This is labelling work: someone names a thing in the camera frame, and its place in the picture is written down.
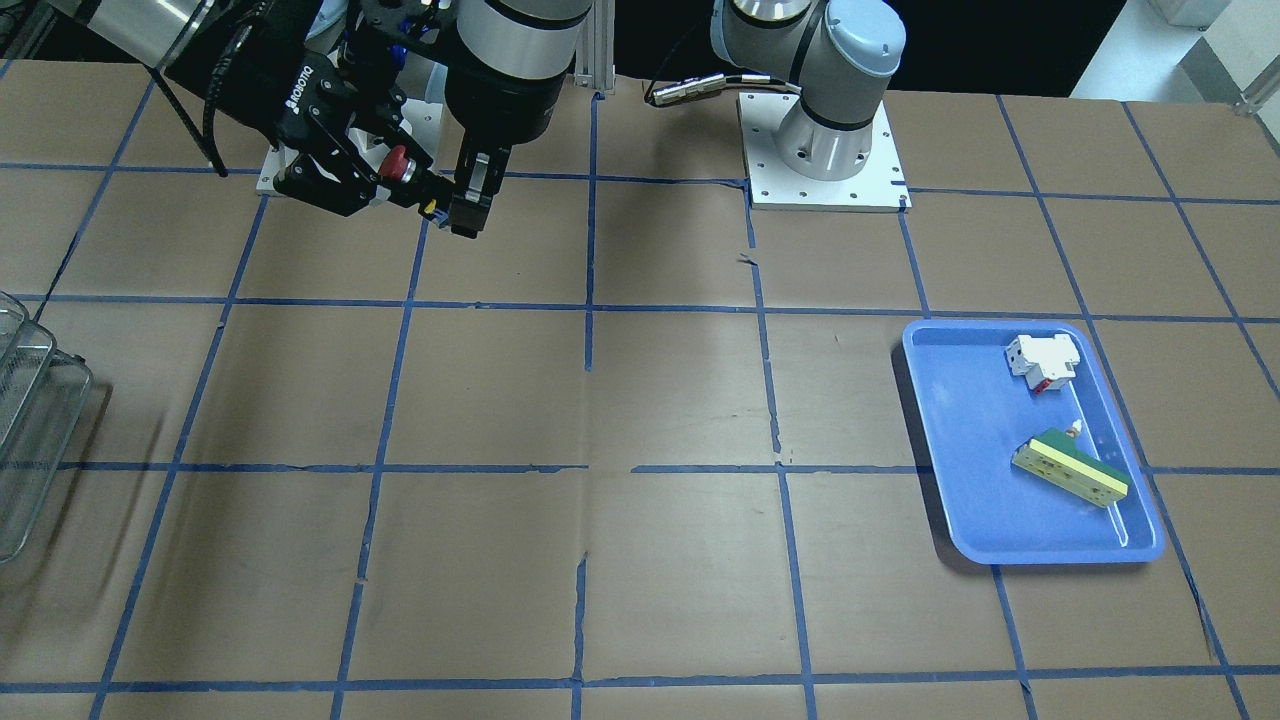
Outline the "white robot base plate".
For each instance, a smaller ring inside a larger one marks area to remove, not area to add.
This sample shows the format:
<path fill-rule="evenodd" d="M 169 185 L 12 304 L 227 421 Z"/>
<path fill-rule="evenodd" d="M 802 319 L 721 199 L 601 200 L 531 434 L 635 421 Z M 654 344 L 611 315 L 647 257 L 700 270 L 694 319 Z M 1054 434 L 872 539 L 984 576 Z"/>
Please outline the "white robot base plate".
<path fill-rule="evenodd" d="M 785 211 L 908 211 L 911 197 L 887 108 L 869 126 L 831 129 L 795 94 L 737 97 L 751 205 Z"/>

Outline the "black robotiq right gripper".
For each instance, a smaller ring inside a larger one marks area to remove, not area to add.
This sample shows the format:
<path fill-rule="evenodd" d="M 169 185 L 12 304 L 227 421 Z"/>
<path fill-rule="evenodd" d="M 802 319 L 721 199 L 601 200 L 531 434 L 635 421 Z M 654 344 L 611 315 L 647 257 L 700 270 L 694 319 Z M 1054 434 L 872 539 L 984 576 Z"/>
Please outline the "black robotiq right gripper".
<path fill-rule="evenodd" d="M 330 178 L 315 160 L 293 160 L 271 179 L 276 193 L 352 217 L 387 202 L 378 168 L 397 145 L 434 170 L 434 156 L 419 141 L 407 101 L 396 86 L 397 55 L 367 20 L 367 10 L 398 1 L 201 1 L 183 47 L 165 77 L 201 99 L 193 120 L 172 91 L 165 96 L 215 170 L 225 170 L 215 137 L 218 114 L 256 129 L 275 145 L 289 108 L 310 102 L 306 67 L 323 101 L 340 109 L 343 169 Z"/>

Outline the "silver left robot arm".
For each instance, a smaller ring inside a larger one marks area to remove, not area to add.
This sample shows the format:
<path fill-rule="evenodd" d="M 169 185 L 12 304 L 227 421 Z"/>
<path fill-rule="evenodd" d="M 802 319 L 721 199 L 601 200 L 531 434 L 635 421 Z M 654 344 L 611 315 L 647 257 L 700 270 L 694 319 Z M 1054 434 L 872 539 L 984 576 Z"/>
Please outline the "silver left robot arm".
<path fill-rule="evenodd" d="M 538 138 L 572 61 L 611 50 L 609 1 L 458 1 L 443 38 L 445 104 L 463 128 L 452 186 L 425 214 L 475 237 L 511 149 Z M 882 1 L 717 1 L 710 42 L 733 73 L 646 88 L 675 108 L 739 91 L 751 197 L 773 209 L 899 211 L 910 199 L 883 108 L 906 33 Z"/>

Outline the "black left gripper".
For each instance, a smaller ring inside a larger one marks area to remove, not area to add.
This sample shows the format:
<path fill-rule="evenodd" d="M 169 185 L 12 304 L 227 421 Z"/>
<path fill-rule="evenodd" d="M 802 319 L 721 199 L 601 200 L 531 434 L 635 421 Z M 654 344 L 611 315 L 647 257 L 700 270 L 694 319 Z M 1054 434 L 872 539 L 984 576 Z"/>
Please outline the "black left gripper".
<path fill-rule="evenodd" d="M 454 234 L 475 240 L 483 232 L 511 149 L 544 135 L 572 60 L 570 49 L 552 76 L 525 79 L 489 67 L 460 40 L 443 42 L 445 105 L 462 129 L 449 208 Z"/>

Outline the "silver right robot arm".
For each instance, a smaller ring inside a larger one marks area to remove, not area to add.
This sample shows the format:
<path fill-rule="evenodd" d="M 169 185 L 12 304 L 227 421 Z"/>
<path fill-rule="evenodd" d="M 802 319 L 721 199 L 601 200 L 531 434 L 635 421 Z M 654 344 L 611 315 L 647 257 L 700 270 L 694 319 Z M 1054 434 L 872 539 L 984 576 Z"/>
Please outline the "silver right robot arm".
<path fill-rule="evenodd" d="M 58 10 L 140 61 L 163 91 L 202 101 L 182 120 L 218 173 L 225 115 L 274 159 L 268 191 L 351 217 L 389 202 L 474 237 L 515 146 L 547 128 L 562 70 L 539 65 L 548 18 L 507 1 L 59 1 Z M 398 78 L 434 61 L 463 138 L 454 172 L 415 132 Z"/>

